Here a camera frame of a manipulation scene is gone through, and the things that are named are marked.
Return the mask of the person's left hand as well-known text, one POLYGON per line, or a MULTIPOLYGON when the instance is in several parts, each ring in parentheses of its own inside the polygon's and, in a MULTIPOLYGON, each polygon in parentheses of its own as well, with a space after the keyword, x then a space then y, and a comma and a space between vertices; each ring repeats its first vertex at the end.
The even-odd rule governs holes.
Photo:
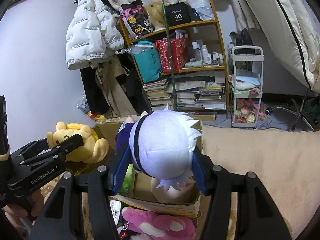
POLYGON ((44 197, 40 189, 35 191, 31 195, 31 200, 33 202, 33 208, 31 211, 27 211, 26 209, 18 206, 17 204, 8 204, 3 208, 8 221, 12 224, 12 226, 21 236, 26 235, 27 229, 21 222, 20 218, 27 217, 29 213, 33 217, 37 217, 42 207, 44 206, 44 197))

